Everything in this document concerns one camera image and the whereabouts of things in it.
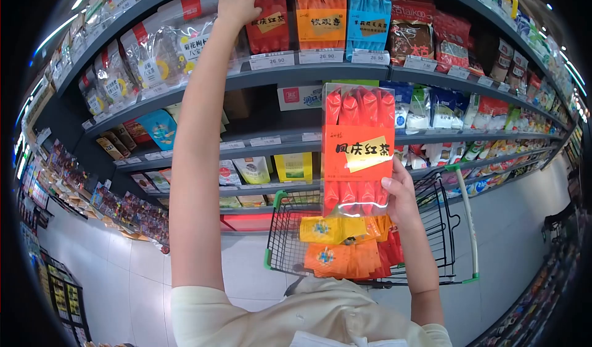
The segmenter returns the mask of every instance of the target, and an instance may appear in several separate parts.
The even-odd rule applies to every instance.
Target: price sign
[[[250,140],[251,146],[276,145],[282,143],[280,136],[255,137]]]
[[[352,63],[381,64],[388,66],[391,62],[391,56],[387,50],[367,50],[353,49],[351,54]]]
[[[508,90],[510,90],[510,85],[505,84],[504,82],[500,82],[497,89],[501,92],[508,92]]]
[[[448,70],[448,75],[466,80],[469,77],[469,70],[463,67],[452,65]]]
[[[493,84],[493,79],[487,77],[487,76],[481,76],[479,77],[479,79],[477,80],[478,84],[490,87]]]
[[[407,59],[405,60],[405,64],[403,65],[403,68],[433,72],[436,69],[436,65],[438,65],[438,62],[436,62],[433,59],[418,57],[415,55],[408,55]]]
[[[303,142],[319,142],[321,141],[322,134],[321,133],[303,133],[302,134],[302,141]]]
[[[294,52],[288,50],[285,52],[251,55],[249,63],[251,64],[251,70],[293,66]]]
[[[220,143],[220,150],[221,151],[226,151],[228,149],[240,149],[240,148],[244,148],[244,147],[245,147],[245,143],[243,143],[242,140],[238,140],[235,142]]]
[[[300,64],[310,63],[343,63],[343,49],[307,49],[298,52]]]

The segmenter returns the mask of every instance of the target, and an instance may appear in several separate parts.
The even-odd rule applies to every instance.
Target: person's arm
[[[220,249],[220,120],[226,72],[255,0],[218,0],[218,18],[183,95],[173,149],[170,239],[172,286],[224,290]]]
[[[443,326],[438,267],[417,209],[413,179],[397,158],[393,158],[393,178],[383,178],[382,186],[390,193],[388,214],[401,237],[411,292],[411,321],[420,326]]]

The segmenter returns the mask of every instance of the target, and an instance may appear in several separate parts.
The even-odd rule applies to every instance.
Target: hanging snack bag
[[[294,0],[300,49],[345,49],[347,0]]]
[[[152,137],[152,140],[154,140],[161,150],[173,150],[177,124],[170,114],[162,109],[158,109],[138,117],[136,121],[144,127],[148,135]]]
[[[135,104],[138,86],[131,80],[127,63],[123,61],[122,47],[114,40],[103,49],[95,59],[95,73],[102,87],[105,89],[109,106],[116,106],[114,110]]]
[[[273,159],[280,182],[313,180],[312,152],[275,155]]]
[[[471,24],[463,18],[436,10],[434,13],[436,34],[436,70],[448,73],[451,65],[469,68],[469,31]]]
[[[394,91],[373,86],[323,85],[323,217],[381,216],[394,150]]]
[[[270,182],[269,170],[265,157],[233,159],[243,179],[248,184],[267,184]]]
[[[218,174],[220,185],[242,185],[239,174],[230,159],[220,160],[220,172]]]
[[[78,80],[78,88],[82,92],[86,107],[92,115],[109,113],[107,96],[103,92],[103,88],[97,86],[97,78],[92,70],[93,68],[89,67],[82,74]]]
[[[354,49],[384,50],[391,18],[390,0],[349,0],[346,58]]]
[[[393,0],[388,42],[391,64],[403,66],[407,55],[434,59],[433,3]]]
[[[497,55],[495,57],[495,62],[489,77],[493,78],[497,82],[504,82],[508,73],[508,69],[510,68],[510,64],[512,63],[514,49],[501,39],[499,40],[499,47],[497,49]]]
[[[255,7],[262,8],[261,14],[247,24],[249,47],[254,55],[288,50],[288,7],[286,0],[255,0]]]

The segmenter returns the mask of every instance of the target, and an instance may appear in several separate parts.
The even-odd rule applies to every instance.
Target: store shelf
[[[527,59],[529,60],[529,62],[536,64],[536,66],[539,69],[541,69],[541,71],[543,72],[545,77],[547,77],[547,80],[551,83],[551,85],[557,91],[557,95],[559,96],[561,101],[564,104],[566,104],[565,97],[563,96],[562,92],[559,90],[559,87],[555,83],[555,80],[553,79],[551,72],[545,67],[541,58],[539,58],[537,56],[537,54],[535,53],[535,51],[532,48],[530,48],[530,46],[528,46],[528,43],[526,43],[526,41],[522,39],[522,37],[520,36],[520,34],[518,32],[514,31],[514,29],[512,29],[512,27],[510,27],[510,25],[508,25],[507,22],[502,17],[497,15],[493,10],[489,9],[489,7],[485,6],[485,4],[482,3],[481,1],[479,1],[479,0],[457,0],[457,1],[466,5],[470,9],[474,10],[476,13],[478,13],[484,19],[486,19],[487,21],[489,21],[493,25],[497,26],[502,32],[504,32],[506,34],[507,38],[510,39],[508,44],[510,44],[510,46],[515,49],[519,49],[520,54],[526,56]]]
[[[553,120],[554,122],[559,124],[564,129],[568,129],[566,124],[561,122],[559,118],[552,115],[551,113],[545,112],[544,110],[539,109],[526,101],[522,101],[507,91],[499,91],[497,89],[499,85],[498,83],[494,83],[492,86],[485,86],[482,84],[478,84],[478,79],[478,77],[473,75],[469,76],[469,78],[465,80],[462,78],[449,76],[440,72],[426,72],[423,70],[409,69],[403,67],[392,67],[390,75],[391,81],[417,82],[418,84],[440,86],[444,88],[450,88],[453,90],[474,92],[480,95],[485,95],[486,97],[500,99],[509,104],[514,104],[521,108],[526,108],[529,111],[534,111],[536,113],[542,114],[546,118]]]

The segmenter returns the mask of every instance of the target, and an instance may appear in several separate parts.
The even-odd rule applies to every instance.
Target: floor tile
[[[109,240],[109,256],[107,260],[129,271],[132,240],[124,237],[119,232],[111,233]]]
[[[131,244],[129,271],[162,283],[164,257],[151,242],[134,240]]]
[[[163,285],[130,272],[129,286],[129,308],[136,346],[167,346]]]

